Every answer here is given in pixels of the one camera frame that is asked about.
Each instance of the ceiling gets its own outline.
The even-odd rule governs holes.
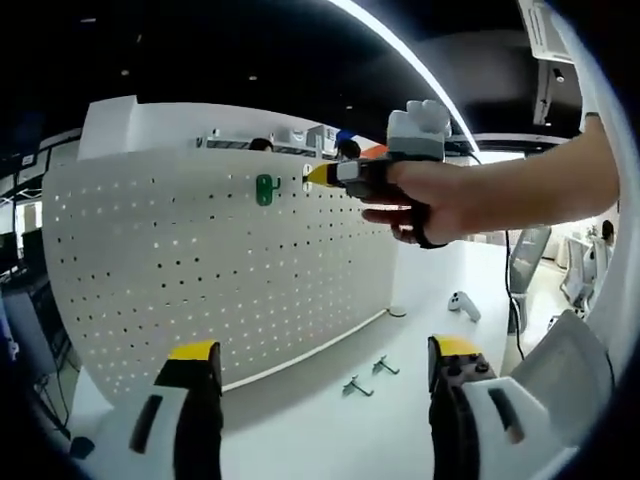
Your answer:
[[[272,110],[383,141],[391,110],[435,98],[382,39],[326,0],[55,3],[37,14],[24,6],[2,34],[13,81],[0,97],[5,130],[21,112],[41,112],[44,138],[82,126],[90,102],[136,94]],[[577,132],[570,65],[551,65],[565,81],[549,84],[551,107],[534,124],[547,82],[516,0],[357,3],[408,44],[474,133]]]

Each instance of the white pegboard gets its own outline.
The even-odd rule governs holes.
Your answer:
[[[341,190],[302,190],[309,159],[162,149],[44,180],[58,308],[110,400],[176,345],[222,343],[225,385],[321,348],[389,306],[396,245]],[[256,177],[281,177],[268,207]]]

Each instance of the black cable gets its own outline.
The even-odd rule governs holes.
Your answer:
[[[71,368],[73,368],[76,372],[80,373],[80,369],[76,367],[71,360],[69,360],[69,354],[67,353],[65,361],[69,364]]]
[[[611,375],[611,393],[616,390],[616,374],[613,371],[613,364],[611,363],[611,358],[609,357],[609,353],[606,354],[607,363],[609,364],[609,375]]]
[[[58,420],[60,420],[60,415],[58,415],[58,411],[53,404],[53,400],[51,400],[51,395],[49,395],[46,384],[42,386],[42,390],[40,390],[40,393],[44,393],[44,396],[47,397],[47,402],[49,402],[49,408],[51,409],[51,412],[56,416]]]
[[[62,392],[62,382],[60,381],[60,370],[62,370],[62,366],[64,365],[64,362],[62,362],[60,365],[58,365],[58,356],[54,353],[54,349],[53,346],[51,345],[50,341],[47,341],[47,345],[49,346],[49,351],[51,352],[51,356],[54,359],[54,363],[56,365],[56,382],[58,383],[58,391],[60,392],[60,400],[62,401],[62,406],[64,407],[64,412],[65,412],[65,420],[64,423],[62,424],[63,428],[67,427],[67,423],[69,423],[69,407],[67,407],[67,401],[64,398],[64,393]]]
[[[482,165],[482,162],[480,161],[480,159],[476,157],[472,152],[461,151],[459,153],[462,153],[463,155],[468,155],[469,157],[473,158],[478,163],[478,165]],[[524,360],[524,352],[522,351],[522,346],[520,345],[520,308],[518,307],[517,302],[515,301],[515,299],[513,298],[513,295],[511,294],[511,286],[509,285],[509,260],[511,258],[511,242],[509,240],[509,230],[504,231],[504,239],[505,239],[505,245],[507,247],[506,248],[507,258],[505,260],[505,266],[504,266],[504,287],[509,297],[509,321],[511,321],[512,318],[515,319],[514,324],[516,327],[516,346],[518,347],[520,358]]]

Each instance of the ceiling light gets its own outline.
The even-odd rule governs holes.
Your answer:
[[[352,15],[360,22],[364,23],[367,27],[373,30],[378,36],[380,36],[385,42],[387,42],[392,48],[394,48],[402,57],[409,62],[409,64],[415,69],[418,74],[429,84],[429,86],[433,89],[433,91],[438,95],[440,101],[449,109],[451,112],[451,116],[453,116],[454,120],[462,130],[462,133],[474,152],[479,152],[478,144],[473,139],[473,135],[471,134],[471,130],[467,127],[466,122],[462,118],[462,115],[456,108],[455,104],[447,95],[447,92],[444,91],[442,85],[436,80],[436,77],[429,71],[429,69],[420,61],[420,59],[411,51],[409,47],[407,47],[402,40],[400,40],[389,28],[387,28],[380,20],[367,12],[364,8],[356,5],[351,0],[328,0],[333,3],[335,6],[341,8],[349,15]]]

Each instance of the white device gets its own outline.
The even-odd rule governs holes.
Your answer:
[[[553,10],[544,0],[518,0],[522,19],[529,34],[531,53],[540,60],[573,63],[567,48],[553,25]]]
[[[310,128],[306,132],[307,147],[321,148],[324,153],[335,153],[337,133],[335,128],[326,125]]]
[[[449,310],[452,312],[459,310],[467,312],[467,315],[469,315],[469,318],[471,318],[473,322],[478,322],[480,317],[482,317],[478,307],[475,306],[469,296],[464,292],[456,292],[451,296],[449,299]]]
[[[389,115],[387,147],[404,155],[444,157],[444,141],[451,136],[449,111],[434,100],[410,100],[407,110]]]

